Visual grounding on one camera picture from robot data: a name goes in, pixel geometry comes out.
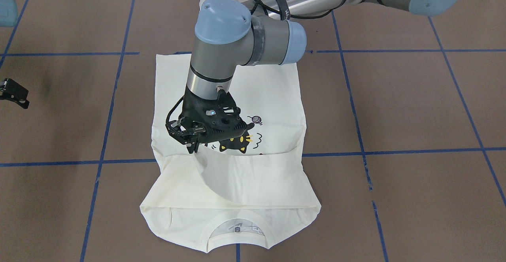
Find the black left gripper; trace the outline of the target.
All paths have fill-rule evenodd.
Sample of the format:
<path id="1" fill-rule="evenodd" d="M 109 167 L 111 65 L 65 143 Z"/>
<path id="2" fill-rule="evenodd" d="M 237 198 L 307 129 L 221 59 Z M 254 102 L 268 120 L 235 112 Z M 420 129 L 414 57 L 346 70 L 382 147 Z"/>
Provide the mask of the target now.
<path id="1" fill-rule="evenodd" d="M 166 117 L 170 136 L 186 145 L 189 154 L 198 152 L 200 144 L 236 138 L 254 127 L 240 117 L 241 109 L 224 89 L 217 90 L 215 100 L 206 100 L 185 89 Z"/>

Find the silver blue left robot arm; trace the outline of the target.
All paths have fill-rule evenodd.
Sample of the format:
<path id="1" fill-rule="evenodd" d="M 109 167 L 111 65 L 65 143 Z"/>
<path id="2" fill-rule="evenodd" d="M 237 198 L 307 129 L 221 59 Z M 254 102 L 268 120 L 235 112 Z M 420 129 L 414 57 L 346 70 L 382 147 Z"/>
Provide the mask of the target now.
<path id="1" fill-rule="evenodd" d="M 237 66 L 292 64 L 305 53 L 307 37 L 296 19 L 318 19 L 343 5 L 362 2 L 440 15 L 457 0 L 205 0 L 195 26 L 182 113 L 166 119 L 168 134 L 189 153 L 200 144 L 242 136 L 240 117 L 229 87 Z"/>

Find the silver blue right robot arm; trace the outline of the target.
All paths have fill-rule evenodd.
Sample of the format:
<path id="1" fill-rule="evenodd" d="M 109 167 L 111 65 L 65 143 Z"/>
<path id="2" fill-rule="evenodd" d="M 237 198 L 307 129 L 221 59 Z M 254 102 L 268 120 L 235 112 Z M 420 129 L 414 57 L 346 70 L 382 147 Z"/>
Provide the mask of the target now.
<path id="1" fill-rule="evenodd" d="M 15 0 L 0 0 L 0 26 L 14 27 L 18 19 L 18 8 Z M 0 99 L 27 109 L 30 101 L 27 100 L 29 91 L 11 78 L 5 78 L 0 84 Z"/>

